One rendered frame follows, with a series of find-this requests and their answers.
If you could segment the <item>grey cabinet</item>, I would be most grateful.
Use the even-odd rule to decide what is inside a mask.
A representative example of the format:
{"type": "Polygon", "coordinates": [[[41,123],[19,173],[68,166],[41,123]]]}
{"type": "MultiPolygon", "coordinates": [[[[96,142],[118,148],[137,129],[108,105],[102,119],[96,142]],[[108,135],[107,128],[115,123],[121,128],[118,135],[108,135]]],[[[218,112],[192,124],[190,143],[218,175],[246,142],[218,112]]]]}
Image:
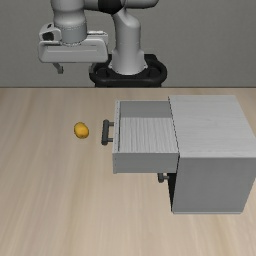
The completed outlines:
{"type": "Polygon", "coordinates": [[[176,147],[169,176],[175,214],[236,214],[256,179],[256,136],[233,95],[175,95],[157,103],[176,147]]]}

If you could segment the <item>yellow mango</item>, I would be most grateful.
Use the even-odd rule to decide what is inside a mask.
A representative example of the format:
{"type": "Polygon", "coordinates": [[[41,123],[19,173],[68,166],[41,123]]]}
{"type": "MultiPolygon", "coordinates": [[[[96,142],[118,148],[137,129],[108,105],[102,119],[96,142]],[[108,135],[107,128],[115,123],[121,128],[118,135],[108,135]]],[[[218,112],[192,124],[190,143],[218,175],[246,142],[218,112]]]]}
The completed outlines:
{"type": "Polygon", "coordinates": [[[89,128],[83,122],[78,122],[74,125],[74,134],[80,139],[85,139],[89,136],[89,128]]]}

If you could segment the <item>grey open drawer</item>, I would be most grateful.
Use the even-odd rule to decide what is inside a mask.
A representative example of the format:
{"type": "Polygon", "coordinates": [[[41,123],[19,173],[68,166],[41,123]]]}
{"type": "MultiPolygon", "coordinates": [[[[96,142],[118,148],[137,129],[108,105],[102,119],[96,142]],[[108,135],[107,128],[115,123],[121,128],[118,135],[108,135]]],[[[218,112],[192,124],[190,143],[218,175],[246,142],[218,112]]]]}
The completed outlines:
{"type": "Polygon", "coordinates": [[[117,101],[101,144],[112,146],[113,173],[176,173],[179,149],[168,101],[117,101]]]}

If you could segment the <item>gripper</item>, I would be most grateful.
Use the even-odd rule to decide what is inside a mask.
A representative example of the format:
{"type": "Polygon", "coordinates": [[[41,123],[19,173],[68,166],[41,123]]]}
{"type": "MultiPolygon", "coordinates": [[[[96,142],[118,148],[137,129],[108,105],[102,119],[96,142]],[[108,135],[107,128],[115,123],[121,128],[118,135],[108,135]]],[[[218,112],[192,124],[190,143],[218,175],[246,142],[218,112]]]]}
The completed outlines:
{"type": "Polygon", "coordinates": [[[58,74],[64,73],[59,63],[92,63],[88,71],[94,73],[96,64],[108,59],[107,44],[108,34],[103,31],[72,32],[47,23],[39,32],[38,57],[43,63],[53,63],[58,74]]]}

